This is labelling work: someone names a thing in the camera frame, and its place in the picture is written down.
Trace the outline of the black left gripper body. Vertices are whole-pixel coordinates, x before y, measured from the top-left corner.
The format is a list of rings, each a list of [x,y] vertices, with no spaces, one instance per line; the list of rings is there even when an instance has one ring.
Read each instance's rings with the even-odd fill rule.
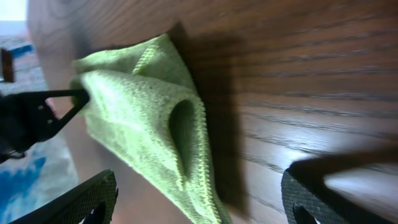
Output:
[[[23,159],[37,141],[30,117],[40,93],[1,95],[1,163]]]

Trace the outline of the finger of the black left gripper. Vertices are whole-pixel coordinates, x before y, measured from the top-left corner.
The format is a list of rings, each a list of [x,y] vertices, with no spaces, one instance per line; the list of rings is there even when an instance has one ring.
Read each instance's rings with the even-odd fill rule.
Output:
[[[46,100],[68,96],[77,102],[62,118],[58,119]],[[90,100],[84,89],[32,92],[29,98],[34,106],[32,125],[37,142],[44,142],[54,137]]]

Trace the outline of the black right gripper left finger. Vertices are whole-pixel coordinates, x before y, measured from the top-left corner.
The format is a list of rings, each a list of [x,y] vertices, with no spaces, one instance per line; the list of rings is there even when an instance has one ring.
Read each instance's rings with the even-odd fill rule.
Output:
[[[114,172],[104,170],[11,224],[110,224],[117,197]]]

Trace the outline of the light green microfiber cloth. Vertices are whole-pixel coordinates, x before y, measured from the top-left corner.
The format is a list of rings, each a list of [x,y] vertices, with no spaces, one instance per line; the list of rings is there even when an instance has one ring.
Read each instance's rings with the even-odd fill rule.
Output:
[[[193,223],[230,223],[215,187],[203,101],[167,34],[74,61],[88,134]]]

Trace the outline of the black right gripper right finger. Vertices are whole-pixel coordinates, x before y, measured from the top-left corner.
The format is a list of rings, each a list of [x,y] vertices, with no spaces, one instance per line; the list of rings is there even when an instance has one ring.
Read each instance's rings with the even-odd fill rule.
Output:
[[[282,203],[289,224],[392,224],[330,190],[316,170],[294,162],[282,176]]]

